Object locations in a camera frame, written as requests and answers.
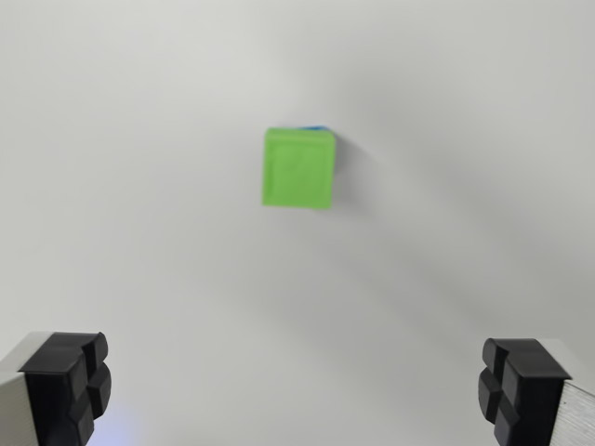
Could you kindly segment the gripper right finger with silver black pad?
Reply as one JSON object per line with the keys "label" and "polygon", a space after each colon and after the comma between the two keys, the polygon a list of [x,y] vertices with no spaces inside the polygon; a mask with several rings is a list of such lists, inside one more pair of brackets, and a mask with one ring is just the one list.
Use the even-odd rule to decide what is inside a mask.
{"label": "gripper right finger with silver black pad", "polygon": [[592,445],[594,392],[534,338],[488,338],[478,378],[483,418],[505,446]]}

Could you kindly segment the gripper left finger with silver black pad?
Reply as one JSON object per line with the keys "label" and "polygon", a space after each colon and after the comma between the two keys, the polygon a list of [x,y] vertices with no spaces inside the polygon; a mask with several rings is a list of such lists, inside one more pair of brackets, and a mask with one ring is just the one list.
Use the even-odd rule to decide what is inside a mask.
{"label": "gripper left finger with silver black pad", "polygon": [[103,333],[31,332],[1,359],[1,443],[83,446],[108,407]]}

